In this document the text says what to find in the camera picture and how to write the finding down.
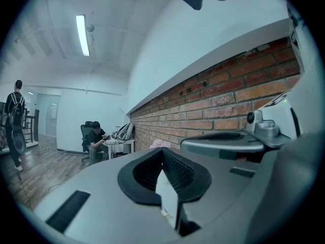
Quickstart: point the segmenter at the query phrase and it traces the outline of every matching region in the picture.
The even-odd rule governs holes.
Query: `brick wall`
[[[292,88],[299,65],[287,38],[219,63],[131,113],[136,150],[155,139],[179,148],[185,137],[246,126],[246,115]]]

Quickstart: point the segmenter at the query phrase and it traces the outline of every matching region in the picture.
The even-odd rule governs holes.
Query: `man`
[[[13,139],[12,139],[12,127],[10,125],[10,119],[9,119],[9,113],[11,112],[12,108],[15,106],[15,99],[16,101],[21,103],[22,106],[22,111],[25,108],[25,99],[24,97],[20,94],[20,90],[22,87],[22,81],[17,80],[15,85],[14,85],[14,93],[10,93],[7,97],[6,101],[6,107],[5,107],[5,113],[8,115],[6,119],[6,138],[7,138],[7,143],[8,143],[8,148],[10,151],[11,158],[14,160],[15,163],[15,168],[18,171],[22,171],[21,167],[21,158],[20,158],[20,153],[16,150]]]
[[[103,145],[105,143],[103,137],[107,137],[107,136],[109,135],[105,134],[105,131],[101,129],[101,125],[99,122],[95,121],[92,123],[92,131],[90,131],[88,135],[88,141],[90,143],[89,146],[90,165],[108,159],[108,147],[106,145]],[[101,160],[99,160],[97,157],[97,153],[100,151],[104,152]]]

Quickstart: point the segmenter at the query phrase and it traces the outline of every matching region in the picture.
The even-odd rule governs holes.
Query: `floor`
[[[0,157],[1,172],[8,189],[17,202],[33,208],[60,184],[76,175],[89,165],[89,160],[81,162],[85,156],[56,151],[56,138],[40,136],[39,145],[27,149],[22,157],[23,171],[17,176],[10,156]]]

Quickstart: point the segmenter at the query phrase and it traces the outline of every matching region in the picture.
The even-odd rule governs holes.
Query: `black knob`
[[[254,121],[254,118],[255,118],[254,113],[253,112],[249,112],[248,115],[247,115],[247,122],[250,123],[250,124],[252,124],[253,121]]]

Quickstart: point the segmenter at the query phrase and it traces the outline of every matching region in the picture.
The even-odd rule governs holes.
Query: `light fixture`
[[[78,35],[79,35],[79,41],[81,45],[81,49],[84,56],[89,56],[89,48],[88,48],[88,42],[87,42],[87,35],[86,35],[86,20],[85,15],[77,15],[76,16],[77,21],[77,29],[78,29]]]

